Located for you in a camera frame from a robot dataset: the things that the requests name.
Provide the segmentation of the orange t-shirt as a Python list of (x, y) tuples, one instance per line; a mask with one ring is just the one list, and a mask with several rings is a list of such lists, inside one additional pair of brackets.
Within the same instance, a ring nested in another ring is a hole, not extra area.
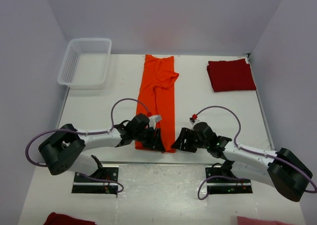
[(174, 84), (178, 76), (174, 71), (174, 57), (145, 56), (138, 100), (153, 115), (161, 116), (156, 128), (160, 129), (162, 144), (167, 153), (175, 152), (171, 146), (175, 142)]

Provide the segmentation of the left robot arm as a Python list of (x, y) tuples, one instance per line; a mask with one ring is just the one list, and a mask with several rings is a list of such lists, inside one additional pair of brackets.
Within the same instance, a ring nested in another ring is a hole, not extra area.
[(160, 129), (156, 127), (160, 121), (160, 115), (147, 116), (140, 113), (132, 120), (115, 125), (109, 133), (81, 132), (72, 124), (66, 124), (39, 146), (39, 152), (51, 175), (73, 171), (85, 174), (90, 181), (97, 182), (103, 175), (102, 164), (96, 156), (84, 155), (84, 151), (118, 148), (135, 141), (147, 149), (163, 152), (165, 148)]

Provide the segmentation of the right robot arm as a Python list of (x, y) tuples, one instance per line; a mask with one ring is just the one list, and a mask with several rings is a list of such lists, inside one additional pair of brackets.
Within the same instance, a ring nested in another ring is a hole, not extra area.
[(231, 138), (216, 135), (205, 122), (197, 122), (191, 129), (182, 128), (172, 148), (191, 153), (205, 149), (214, 158), (224, 160), (220, 174), (225, 181), (255, 180), (274, 187), (293, 202), (300, 201), (313, 177), (289, 149), (266, 151), (235, 145)]

